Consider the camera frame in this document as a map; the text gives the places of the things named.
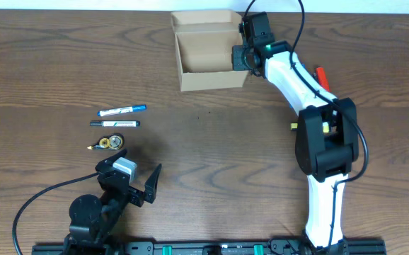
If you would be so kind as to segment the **cardboard box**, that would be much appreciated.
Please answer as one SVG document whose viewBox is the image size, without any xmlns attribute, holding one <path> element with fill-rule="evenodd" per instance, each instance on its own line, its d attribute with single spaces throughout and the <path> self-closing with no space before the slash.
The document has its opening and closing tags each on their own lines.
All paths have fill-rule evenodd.
<svg viewBox="0 0 409 255">
<path fill-rule="evenodd" d="M 231 61 L 232 47 L 242 44 L 241 19 L 230 10 L 171 13 L 182 92 L 243 86 L 248 73 L 233 70 Z"/>
</svg>

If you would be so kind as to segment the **blue whiteboard marker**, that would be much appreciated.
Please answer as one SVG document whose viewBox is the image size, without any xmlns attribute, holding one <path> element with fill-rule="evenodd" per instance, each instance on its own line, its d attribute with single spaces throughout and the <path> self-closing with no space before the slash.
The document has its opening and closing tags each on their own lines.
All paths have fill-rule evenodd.
<svg viewBox="0 0 409 255">
<path fill-rule="evenodd" d="M 138 111 L 145 111 L 147 109 L 146 104 L 135 105 L 135 106 L 126 106 L 121 108 L 113 108 L 107 110 L 100 110 L 97 112 L 97 116 L 105 117 L 110 115 L 120 115 L 124 113 L 133 113 Z"/>
</svg>

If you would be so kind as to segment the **black whiteboard marker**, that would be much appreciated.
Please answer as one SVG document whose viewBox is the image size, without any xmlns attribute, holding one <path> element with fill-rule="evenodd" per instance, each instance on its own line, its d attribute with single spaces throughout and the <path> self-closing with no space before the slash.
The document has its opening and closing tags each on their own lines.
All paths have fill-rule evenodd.
<svg viewBox="0 0 409 255">
<path fill-rule="evenodd" d="M 138 120 L 92 120 L 89 123 L 93 127 L 129 127 L 135 128 L 140 126 Z"/>
</svg>

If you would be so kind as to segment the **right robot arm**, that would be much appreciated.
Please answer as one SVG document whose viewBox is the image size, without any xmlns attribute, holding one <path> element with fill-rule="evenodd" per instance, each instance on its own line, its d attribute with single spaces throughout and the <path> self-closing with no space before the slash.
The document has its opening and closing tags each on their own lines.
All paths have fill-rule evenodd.
<svg viewBox="0 0 409 255">
<path fill-rule="evenodd" d="M 232 67 L 267 79 L 298 116 L 295 156 L 309 185 L 306 254 L 346 254 L 341 229 L 342 197 L 357 160 L 355 104 L 322 87 L 300 63 L 294 47 L 277 41 L 265 12 L 245 15 L 238 26 L 241 45 L 232 48 Z"/>
</svg>

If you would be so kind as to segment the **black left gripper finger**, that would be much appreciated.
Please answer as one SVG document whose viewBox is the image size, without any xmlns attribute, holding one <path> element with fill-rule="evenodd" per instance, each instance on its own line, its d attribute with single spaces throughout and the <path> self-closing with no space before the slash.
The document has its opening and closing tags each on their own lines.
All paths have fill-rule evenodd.
<svg viewBox="0 0 409 255">
<path fill-rule="evenodd" d="M 159 182 L 159 176 L 162 170 L 162 164 L 159 164 L 150 177 L 146 180 L 144 187 L 144 201 L 153 203 L 156 199 L 157 186 Z"/>
<path fill-rule="evenodd" d="M 113 163 L 116 162 L 121 157 L 125 158 L 126 154 L 127 154 L 127 149 L 121 150 L 117 154 L 98 162 L 98 164 L 95 167 L 95 170 L 97 172 L 113 171 L 114 170 Z"/>
</svg>

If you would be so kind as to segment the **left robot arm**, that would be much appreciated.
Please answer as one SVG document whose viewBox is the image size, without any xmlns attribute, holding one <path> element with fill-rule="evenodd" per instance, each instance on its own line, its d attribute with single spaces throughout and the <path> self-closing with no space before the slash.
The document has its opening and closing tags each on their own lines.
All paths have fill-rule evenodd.
<svg viewBox="0 0 409 255">
<path fill-rule="evenodd" d="M 162 165 L 144 184 L 144 190 L 130 186 L 137 164 L 125 158 L 127 150 L 104 159 L 95 167 L 101 197 L 87 194 L 75 199 L 69 208 L 71 223 L 63 254 L 124 254 L 125 245 L 111 235 L 127 205 L 143 206 L 156 199 Z"/>
</svg>

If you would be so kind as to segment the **correction tape dispenser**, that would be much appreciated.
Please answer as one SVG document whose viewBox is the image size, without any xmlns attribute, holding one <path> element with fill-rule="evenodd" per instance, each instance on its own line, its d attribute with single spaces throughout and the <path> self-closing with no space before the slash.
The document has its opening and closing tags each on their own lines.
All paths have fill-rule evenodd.
<svg viewBox="0 0 409 255">
<path fill-rule="evenodd" d="M 89 150 L 120 150 L 125 143 L 124 137 L 119 133 L 101 137 L 97 143 L 88 146 Z"/>
</svg>

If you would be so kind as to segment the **yellow highlighter pen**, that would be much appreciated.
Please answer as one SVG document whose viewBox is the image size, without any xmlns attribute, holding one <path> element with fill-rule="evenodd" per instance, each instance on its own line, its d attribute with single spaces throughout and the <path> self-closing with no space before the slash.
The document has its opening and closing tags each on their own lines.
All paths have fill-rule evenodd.
<svg viewBox="0 0 409 255">
<path fill-rule="evenodd" d="M 322 126 L 323 126 L 323 132 L 324 133 L 329 133 L 330 132 L 330 126 L 329 126 L 328 122 L 324 122 L 322 124 Z M 298 124 L 297 123 L 291 123 L 290 124 L 290 130 L 291 131 L 297 131 L 297 129 L 298 129 Z"/>
</svg>

